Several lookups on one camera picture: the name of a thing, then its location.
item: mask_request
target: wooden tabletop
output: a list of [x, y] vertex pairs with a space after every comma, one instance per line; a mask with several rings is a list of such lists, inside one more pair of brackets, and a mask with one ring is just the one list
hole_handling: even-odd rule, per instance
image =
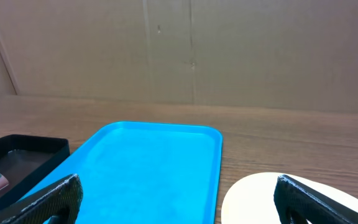
[[358, 198], [358, 114], [24, 96], [0, 99], [0, 137], [67, 138], [71, 151], [98, 129], [122, 120], [201, 124], [222, 132], [217, 223], [230, 186], [258, 172], [299, 175]]

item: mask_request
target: black container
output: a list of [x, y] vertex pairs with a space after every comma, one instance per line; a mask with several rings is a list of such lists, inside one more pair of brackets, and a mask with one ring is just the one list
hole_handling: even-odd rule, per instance
[[17, 202], [70, 155], [67, 139], [12, 134], [0, 138], [0, 210]]

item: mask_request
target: white plate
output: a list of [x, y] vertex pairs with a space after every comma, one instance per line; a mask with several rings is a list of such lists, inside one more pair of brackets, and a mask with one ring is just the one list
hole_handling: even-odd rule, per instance
[[[252, 174], [237, 181], [224, 197], [222, 224], [281, 224], [273, 201], [279, 175], [282, 174], [265, 172]], [[357, 198], [328, 185], [294, 175], [289, 176], [358, 212]]]

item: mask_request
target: blue rectangular tray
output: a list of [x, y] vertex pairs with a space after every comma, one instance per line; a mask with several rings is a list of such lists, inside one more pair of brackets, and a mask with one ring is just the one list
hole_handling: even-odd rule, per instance
[[222, 141], [206, 126], [109, 124], [26, 196], [77, 173], [84, 197], [76, 223], [210, 224]]

